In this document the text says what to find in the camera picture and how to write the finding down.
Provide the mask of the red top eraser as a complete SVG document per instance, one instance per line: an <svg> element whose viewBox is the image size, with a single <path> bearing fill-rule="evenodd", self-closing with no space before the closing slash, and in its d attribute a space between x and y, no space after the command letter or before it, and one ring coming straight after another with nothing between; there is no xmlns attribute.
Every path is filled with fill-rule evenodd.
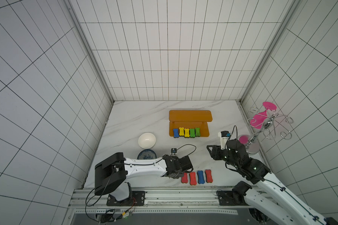
<svg viewBox="0 0 338 225"><path fill-rule="evenodd" d="M196 186L197 185L196 173L195 172L190 172L189 173L189 178L190 178L190 185L191 186Z"/></svg>
<svg viewBox="0 0 338 225"><path fill-rule="evenodd" d="M184 173L181 178L181 183L187 184L188 183L188 173Z"/></svg>
<svg viewBox="0 0 338 225"><path fill-rule="evenodd" d="M212 171L211 170L205 170L205 176L206 176L206 183L212 183Z"/></svg>

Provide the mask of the blue eraser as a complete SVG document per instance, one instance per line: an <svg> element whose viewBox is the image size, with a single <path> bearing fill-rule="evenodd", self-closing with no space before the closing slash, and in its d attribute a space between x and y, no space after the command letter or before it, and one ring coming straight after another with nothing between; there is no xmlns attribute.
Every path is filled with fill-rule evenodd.
<svg viewBox="0 0 338 225"><path fill-rule="evenodd" d="M198 177L198 184L204 184L204 172L203 171L197 171L197 177Z"/></svg>
<svg viewBox="0 0 338 225"><path fill-rule="evenodd" d="M179 129L178 128L174 128L173 129L173 137L174 138L179 138L180 135L179 135Z"/></svg>

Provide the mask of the green bottom eraser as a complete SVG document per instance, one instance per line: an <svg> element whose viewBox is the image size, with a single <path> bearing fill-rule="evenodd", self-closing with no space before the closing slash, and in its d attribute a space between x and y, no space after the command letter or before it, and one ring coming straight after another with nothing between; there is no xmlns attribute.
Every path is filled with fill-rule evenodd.
<svg viewBox="0 0 338 225"><path fill-rule="evenodd" d="M195 128L195 136L200 137L201 136L201 130L200 128Z"/></svg>
<svg viewBox="0 0 338 225"><path fill-rule="evenodd" d="M190 128L189 129L189 133L190 133L190 137L191 138L195 138L196 137L196 133L195 133L195 129L194 128Z"/></svg>

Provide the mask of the blue bottom eraser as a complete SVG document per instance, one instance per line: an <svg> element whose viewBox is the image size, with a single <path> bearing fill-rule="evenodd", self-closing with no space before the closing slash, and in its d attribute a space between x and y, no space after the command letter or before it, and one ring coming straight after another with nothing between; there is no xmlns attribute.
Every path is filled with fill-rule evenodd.
<svg viewBox="0 0 338 225"><path fill-rule="evenodd" d="M173 129L173 137L174 138L179 138L180 135L179 135L179 129L178 128L174 128Z"/></svg>

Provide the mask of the yellow bottom eraser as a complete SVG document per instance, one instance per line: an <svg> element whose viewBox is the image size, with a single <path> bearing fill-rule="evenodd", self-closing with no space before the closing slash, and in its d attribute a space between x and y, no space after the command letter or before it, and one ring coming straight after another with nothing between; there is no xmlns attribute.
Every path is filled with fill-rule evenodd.
<svg viewBox="0 0 338 225"><path fill-rule="evenodd" d="M185 138L189 138L190 137L190 129L189 128L185 128L184 129L184 137Z"/></svg>
<svg viewBox="0 0 338 225"><path fill-rule="evenodd" d="M178 128L178 130L179 130L179 136L185 135L185 129L183 127Z"/></svg>

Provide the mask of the orange two-tier shelf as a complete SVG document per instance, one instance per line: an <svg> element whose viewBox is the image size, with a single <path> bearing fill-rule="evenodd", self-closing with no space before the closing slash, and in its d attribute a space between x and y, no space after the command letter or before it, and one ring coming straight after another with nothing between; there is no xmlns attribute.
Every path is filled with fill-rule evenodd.
<svg viewBox="0 0 338 225"><path fill-rule="evenodd" d="M180 137L180 127L187 129L200 130L200 137L209 137L210 132L208 123L213 121L210 110L170 110L169 111L169 136L175 137L174 129L178 129Z"/></svg>

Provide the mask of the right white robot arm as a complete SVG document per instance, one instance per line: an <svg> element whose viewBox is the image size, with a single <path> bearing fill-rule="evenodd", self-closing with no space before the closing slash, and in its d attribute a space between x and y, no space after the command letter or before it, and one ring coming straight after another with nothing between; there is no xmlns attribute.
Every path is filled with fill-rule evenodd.
<svg viewBox="0 0 338 225"><path fill-rule="evenodd" d="M263 162L251 158L237 139L227 139L222 146L208 145L207 150L212 159L224 161L246 179L232 189L235 203L246 203L279 225L338 224L299 199Z"/></svg>

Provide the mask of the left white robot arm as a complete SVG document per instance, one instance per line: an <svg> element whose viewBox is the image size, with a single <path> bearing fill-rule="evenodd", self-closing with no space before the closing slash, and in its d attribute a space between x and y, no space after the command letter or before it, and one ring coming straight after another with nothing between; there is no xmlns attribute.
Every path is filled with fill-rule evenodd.
<svg viewBox="0 0 338 225"><path fill-rule="evenodd" d="M109 195L121 202L132 198L128 179L153 175L179 179L190 173L193 165L189 156L164 155L156 159L125 158L122 152L106 158L94 168L96 196Z"/></svg>

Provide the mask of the blue patterned bowl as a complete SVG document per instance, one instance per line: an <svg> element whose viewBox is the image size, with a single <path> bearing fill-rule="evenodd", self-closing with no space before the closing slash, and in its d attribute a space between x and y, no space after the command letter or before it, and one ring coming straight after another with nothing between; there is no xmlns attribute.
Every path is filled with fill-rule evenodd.
<svg viewBox="0 0 338 225"><path fill-rule="evenodd" d="M149 160L149 159L156 159L156 158L157 158L156 153L150 149L145 149L141 151L137 156L137 159L139 160Z"/></svg>

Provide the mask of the white upturned bowl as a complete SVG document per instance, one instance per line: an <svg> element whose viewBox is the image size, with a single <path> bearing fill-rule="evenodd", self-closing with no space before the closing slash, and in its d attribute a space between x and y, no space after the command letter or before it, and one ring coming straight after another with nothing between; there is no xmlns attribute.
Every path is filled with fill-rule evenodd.
<svg viewBox="0 0 338 225"><path fill-rule="evenodd" d="M156 144L156 136L152 133L143 133L138 138L138 145L143 149L151 149Z"/></svg>

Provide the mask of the pink disc middle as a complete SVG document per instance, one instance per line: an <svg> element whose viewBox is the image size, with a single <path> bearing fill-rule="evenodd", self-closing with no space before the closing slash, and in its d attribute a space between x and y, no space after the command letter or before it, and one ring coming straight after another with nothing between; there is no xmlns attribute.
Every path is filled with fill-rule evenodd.
<svg viewBox="0 0 338 225"><path fill-rule="evenodd" d="M253 118L250 120L250 125L253 128L261 129L264 121L268 118L267 111L261 113L256 113Z"/></svg>

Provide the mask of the pink disc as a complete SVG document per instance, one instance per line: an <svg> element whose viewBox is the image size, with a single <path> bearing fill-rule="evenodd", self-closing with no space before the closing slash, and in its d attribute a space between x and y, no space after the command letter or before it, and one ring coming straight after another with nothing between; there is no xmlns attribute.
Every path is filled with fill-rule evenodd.
<svg viewBox="0 0 338 225"><path fill-rule="evenodd" d="M256 113L253 118L250 120L250 125L253 128L261 129L264 121L268 118L267 111L261 113Z"/></svg>
<svg viewBox="0 0 338 225"><path fill-rule="evenodd" d="M263 106L266 110L270 110L273 112L277 110L277 106L271 102L263 102Z"/></svg>

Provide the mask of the chrome cup tree stand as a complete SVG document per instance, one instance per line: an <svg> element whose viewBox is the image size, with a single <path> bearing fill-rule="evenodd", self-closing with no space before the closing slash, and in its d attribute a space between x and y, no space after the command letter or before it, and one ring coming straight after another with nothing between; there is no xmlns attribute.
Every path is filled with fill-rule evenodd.
<svg viewBox="0 0 338 225"><path fill-rule="evenodd" d="M276 133L275 124L280 125L280 123L277 122L277 119L283 118L287 124L294 123L294 120L290 116L278 113L277 110L273 112L270 110L266 110L264 108L264 111L267 111L268 118L264 121L262 128L261 129L254 128L256 132L254 132L252 135L241 135L238 138L238 140L246 147L246 151L248 154L254 155L259 152L260 145L259 145L258 138L260 134L263 134L264 137L269 140L274 140L276 138L277 133ZM260 113L260 110L257 107L252 107L250 109L250 112L253 115L255 115L256 113ZM247 122L250 127L252 127L250 125L250 120L252 118L253 117L247 119Z"/></svg>

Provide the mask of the pink disc top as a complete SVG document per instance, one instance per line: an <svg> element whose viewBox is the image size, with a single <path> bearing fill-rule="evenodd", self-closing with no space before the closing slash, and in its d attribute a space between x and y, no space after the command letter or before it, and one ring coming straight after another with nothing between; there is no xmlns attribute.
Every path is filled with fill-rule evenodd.
<svg viewBox="0 0 338 225"><path fill-rule="evenodd" d="M277 106L271 102L263 102L263 106L266 110L270 110L273 112L277 110Z"/></svg>

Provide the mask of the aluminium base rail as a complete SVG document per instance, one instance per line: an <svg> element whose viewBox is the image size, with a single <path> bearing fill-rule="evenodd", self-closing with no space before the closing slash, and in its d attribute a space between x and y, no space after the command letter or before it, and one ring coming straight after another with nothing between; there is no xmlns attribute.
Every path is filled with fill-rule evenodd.
<svg viewBox="0 0 338 225"><path fill-rule="evenodd" d="M133 188L132 197L75 190L65 225L275 225L269 213L231 199L231 186Z"/></svg>

